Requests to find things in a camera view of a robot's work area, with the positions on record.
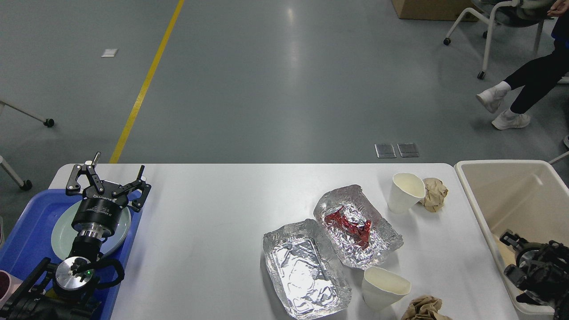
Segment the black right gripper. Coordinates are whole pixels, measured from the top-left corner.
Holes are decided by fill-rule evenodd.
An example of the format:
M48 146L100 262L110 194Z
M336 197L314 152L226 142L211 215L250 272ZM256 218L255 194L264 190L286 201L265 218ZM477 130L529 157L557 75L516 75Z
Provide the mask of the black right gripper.
M556 284L554 264L547 257L555 241L546 244L528 242L511 230L506 230L500 236L500 242L513 247L516 253L516 263L508 265L504 275L518 289L545 289Z

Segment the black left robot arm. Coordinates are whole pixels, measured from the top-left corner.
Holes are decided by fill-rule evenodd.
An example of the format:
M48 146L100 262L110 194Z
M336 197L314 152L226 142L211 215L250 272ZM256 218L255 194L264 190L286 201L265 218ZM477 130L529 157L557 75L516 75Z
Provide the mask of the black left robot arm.
M72 167L65 188L39 192L1 249L4 320L107 320L124 279L151 186L99 178L96 160Z

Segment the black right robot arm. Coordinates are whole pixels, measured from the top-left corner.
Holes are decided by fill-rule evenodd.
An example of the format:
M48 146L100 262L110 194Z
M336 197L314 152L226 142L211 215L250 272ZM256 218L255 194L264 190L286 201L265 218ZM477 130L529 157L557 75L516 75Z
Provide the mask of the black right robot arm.
M569 250L560 242L529 242L507 230L500 242L512 246L516 262L504 269L504 275L523 293L516 301L540 304L554 309L555 320L569 318Z

